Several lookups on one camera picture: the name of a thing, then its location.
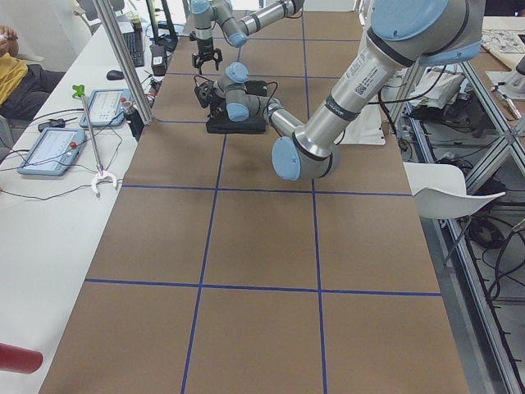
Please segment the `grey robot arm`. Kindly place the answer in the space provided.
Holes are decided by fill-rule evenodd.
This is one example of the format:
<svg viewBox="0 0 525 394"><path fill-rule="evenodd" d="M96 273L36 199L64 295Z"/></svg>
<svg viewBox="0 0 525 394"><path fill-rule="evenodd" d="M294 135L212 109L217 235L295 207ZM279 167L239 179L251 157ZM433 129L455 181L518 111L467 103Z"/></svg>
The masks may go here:
<svg viewBox="0 0 525 394"><path fill-rule="evenodd" d="M220 27L230 46L240 48L251 34L281 19L292 18L303 10L303 6L304 1L300 0L275 1L238 20L230 1L192 1L190 10L194 21L194 41L198 48L192 54L192 66L202 73L203 64L213 61L216 70L219 69L223 57L221 50L214 46L214 25Z"/></svg>
<svg viewBox="0 0 525 394"><path fill-rule="evenodd" d="M375 1L363 49L306 123L277 99L249 94L248 70L240 62L195 94L202 107L219 107L231 121L261 117L272 126L280 136L272 148L280 178L322 178L339 163L336 138L397 70L449 65L479 53L484 11L483 1Z"/></svg>

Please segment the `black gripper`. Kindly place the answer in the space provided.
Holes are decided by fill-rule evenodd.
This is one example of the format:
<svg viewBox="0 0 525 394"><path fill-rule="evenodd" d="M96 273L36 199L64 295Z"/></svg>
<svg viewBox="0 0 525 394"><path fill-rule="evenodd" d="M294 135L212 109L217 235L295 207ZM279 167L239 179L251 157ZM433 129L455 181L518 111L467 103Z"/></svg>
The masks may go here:
<svg viewBox="0 0 525 394"><path fill-rule="evenodd" d="M222 52L219 48L214 47L212 37L196 38L198 52L192 54L192 66L201 73L201 62L208 62L213 60L215 69L219 71L221 62L223 61Z"/></svg>
<svg viewBox="0 0 525 394"><path fill-rule="evenodd" d="M205 81L194 87L194 93L202 108L210 110L210 117L221 117L226 114L226 99L221 97L212 81Z"/></svg>

